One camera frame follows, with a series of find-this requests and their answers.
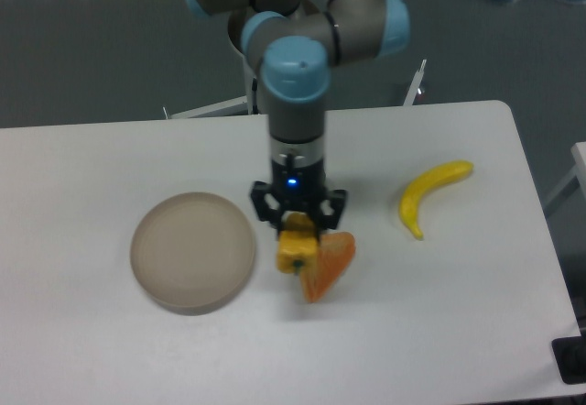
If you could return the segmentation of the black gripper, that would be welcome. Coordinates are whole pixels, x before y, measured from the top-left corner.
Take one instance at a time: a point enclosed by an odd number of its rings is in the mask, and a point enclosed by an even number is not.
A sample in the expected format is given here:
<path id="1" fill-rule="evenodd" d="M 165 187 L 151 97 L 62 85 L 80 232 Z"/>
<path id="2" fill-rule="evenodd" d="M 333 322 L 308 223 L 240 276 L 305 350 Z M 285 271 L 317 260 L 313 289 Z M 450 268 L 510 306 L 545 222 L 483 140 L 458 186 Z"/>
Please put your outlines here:
<path id="1" fill-rule="evenodd" d="M 317 231 L 335 230 L 345 209 L 348 192 L 325 188 L 324 159 L 306 167 L 283 165 L 271 160 L 272 182 L 254 181 L 250 199 L 256 217 L 277 235 L 287 212 L 310 214 Z"/>

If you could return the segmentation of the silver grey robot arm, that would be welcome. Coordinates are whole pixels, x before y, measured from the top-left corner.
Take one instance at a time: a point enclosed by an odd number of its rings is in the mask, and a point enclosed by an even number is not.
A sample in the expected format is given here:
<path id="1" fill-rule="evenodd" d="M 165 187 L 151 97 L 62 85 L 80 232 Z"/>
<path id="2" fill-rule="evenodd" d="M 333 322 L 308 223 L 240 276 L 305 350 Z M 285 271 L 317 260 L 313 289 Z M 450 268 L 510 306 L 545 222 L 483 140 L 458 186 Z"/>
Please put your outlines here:
<path id="1" fill-rule="evenodd" d="M 327 0 L 302 12 L 303 0 L 185 0 L 192 13 L 242 15 L 237 48 L 256 82 L 267 118 L 271 181 L 250 198 L 259 220 L 277 231 L 288 213 L 302 213 L 315 235 L 335 229 L 347 193 L 326 184 L 326 95 L 331 70 L 402 51 L 410 39 L 403 0 Z"/>

